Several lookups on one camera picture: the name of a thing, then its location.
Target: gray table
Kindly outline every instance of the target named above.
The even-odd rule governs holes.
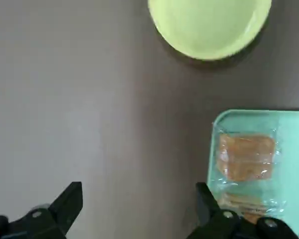
[[[299,0],[274,1],[239,64],[176,55],[145,0],[0,0],[0,213],[81,180],[69,238],[184,238],[215,117],[299,109]]]

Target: wrapped food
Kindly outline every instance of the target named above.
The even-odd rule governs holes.
[[[218,204],[221,208],[242,213],[246,220],[254,224],[268,211],[268,207],[260,199],[238,194],[224,193],[218,199]]]
[[[228,180],[269,179],[272,174],[275,141],[265,135],[221,134],[217,168]]]

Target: gray countertop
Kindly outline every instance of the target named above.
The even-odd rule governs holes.
[[[0,213],[80,180],[69,238],[183,239],[196,223],[212,122],[299,109],[299,0],[275,0],[230,67],[178,57],[145,0],[0,0]]]

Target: orange food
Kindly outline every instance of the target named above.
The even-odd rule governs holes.
[[[231,181],[268,179],[275,141],[265,135],[220,135],[217,168]]]

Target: plastic packaging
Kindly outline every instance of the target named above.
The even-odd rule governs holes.
[[[215,132],[212,183],[220,207],[252,223],[263,216],[281,218],[286,201],[275,191],[282,163],[277,129],[230,132],[216,125]]]
[[[285,201],[278,202],[275,199],[266,200],[257,196],[233,193],[222,193],[217,201],[221,208],[241,213],[252,223],[264,216],[281,218],[286,205]]]
[[[231,181],[271,178],[275,141],[261,134],[220,134],[217,168]]]

